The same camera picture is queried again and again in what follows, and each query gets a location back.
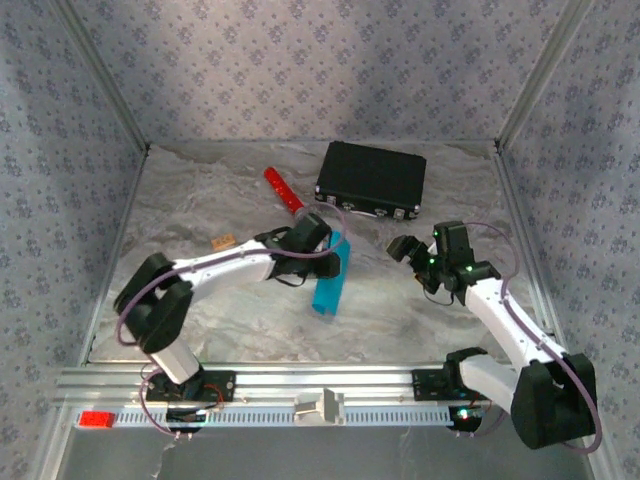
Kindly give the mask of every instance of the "table surface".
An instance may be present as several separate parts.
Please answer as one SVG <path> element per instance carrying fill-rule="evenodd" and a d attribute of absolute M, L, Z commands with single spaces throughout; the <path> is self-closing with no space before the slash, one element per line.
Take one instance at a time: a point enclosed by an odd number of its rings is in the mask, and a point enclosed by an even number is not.
<path fill-rule="evenodd" d="M 262 176 L 275 166 L 303 202 L 313 188 L 328 143 L 185 145 L 151 148 L 103 302 L 90 354 L 92 362 L 140 360 L 135 348 L 114 340 L 112 305 L 144 259 L 212 252 L 211 239 L 232 233 L 239 242 L 291 225 L 292 217 Z M 486 327 L 459 304 L 428 302 L 407 265 L 385 253 L 402 234 L 430 241 L 435 223 L 482 221 L 511 231 L 502 191 L 490 159 L 433 144 L 375 144 L 424 156 L 427 169 L 422 212 L 413 221 L 348 214 L 351 261 L 335 317 L 311 308 L 315 280 L 300 288 L 274 281 L 246 285 L 193 305 L 182 336 L 201 361 L 427 362 L 461 348 L 481 346 L 505 358 Z M 476 258 L 499 271 L 512 269 L 507 244 L 494 233 L 470 232 Z M 533 316 L 524 272 L 511 283 Z M 444 292 L 436 297 L 448 301 Z"/>

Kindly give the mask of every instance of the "wall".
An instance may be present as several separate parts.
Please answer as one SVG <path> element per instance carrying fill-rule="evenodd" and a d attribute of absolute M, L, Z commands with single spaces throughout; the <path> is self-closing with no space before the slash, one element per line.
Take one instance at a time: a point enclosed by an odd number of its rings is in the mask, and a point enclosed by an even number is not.
<path fill-rule="evenodd" d="M 640 5 L 595 2 L 507 156 L 569 347 L 640 477 Z"/>
<path fill-rule="evenodd" d="M 78 354 L 141 152 L 62 26 L 0 0 L 0 478 L 24 478 Z"/>
<path fill-rule="evenodd" d="M 491 139 L 564 0 L 73 0 L 151 143 Z"/>

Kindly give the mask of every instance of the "gray marble surface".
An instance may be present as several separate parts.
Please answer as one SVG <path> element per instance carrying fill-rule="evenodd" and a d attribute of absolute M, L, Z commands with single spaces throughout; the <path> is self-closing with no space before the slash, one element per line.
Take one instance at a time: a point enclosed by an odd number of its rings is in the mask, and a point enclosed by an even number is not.
<path fill-rule="evenodd" d="M 428 302 L 408 266 L 384 251 L 400 234 L 430 240 L 432 225 L 441 221 L 477 220 L 509 230 L 491 161 L 442 145 L 387 147 L 427 158 L 422 213 L 412 222 L 347 215 L 352 255 L 338 314 L 312 310 L 312 280 L 297 289 L 269 281 L 224 291 L 194 305 L 183 329 L 202 361 L 439 361 L 450 351 L 476 345 L 504 358 L 478 319 L 460 305 Z M 262 172 L 275 166 L 301 199 L 311 202 L 326 148 L 324 142 L 152 147 L 96 326 L 91 361 L 143 358 L 135 348 L 116 344 L 111 306 L 149 254 L 204 255 L 212 251 L 211 239 L 225 233 L 246 241 L 290 225 L 292 217 Z M 482 229 L 472 230 L 471 240 L 476 258 L 510 271 L 512 255 L 503 240 Z M 512 291 L 532 312 L 524 275 L 513 281 Z M 444 293 L 436 299 L 448 300 Z"/>

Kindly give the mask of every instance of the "blue block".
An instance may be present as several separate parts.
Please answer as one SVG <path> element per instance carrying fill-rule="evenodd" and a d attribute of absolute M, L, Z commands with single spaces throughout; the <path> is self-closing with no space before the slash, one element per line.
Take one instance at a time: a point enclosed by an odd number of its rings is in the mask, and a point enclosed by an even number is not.
<path fill-rule="evenodd" d="M 340 239 L 339 232 L 332 232 L 329 239 L 329 246 L 338 243 Z M 345 239 L 340 244 L 335 253 L 340 257 L 340 274 L 334 278 L 321 278 L 316 284 L 316 291 L 313 295 L 311 306 L 313 309 L 324 314 L 335 315 L 338 311 L 340 296 L 342 295 L 342 287 L 347 278 L 347 268 L 349 266 L 349 254 L 351 253 L 351 245 Z"/>

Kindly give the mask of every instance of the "red marker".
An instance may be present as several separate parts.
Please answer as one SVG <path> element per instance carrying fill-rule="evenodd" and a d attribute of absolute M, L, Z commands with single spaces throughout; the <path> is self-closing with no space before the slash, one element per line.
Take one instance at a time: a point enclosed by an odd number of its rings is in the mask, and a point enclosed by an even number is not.
<path fill-rule="evenodd" d="M 284 178 L 280 176 L 278 171 L 269 167 L 264 171 L 264 178 L 267 179 L 267 182 L 271 184 L 271 187 L 275 190 L 278 196 L 282 199 L 285 206 L 289 209 L 291 214 L 295 214 L 299 209 L 301 209 L 304 205 L 300 201 L 300 199 L 293 193 L 293 190 L 287 185 L 287 182 L 284 181 Z"/>

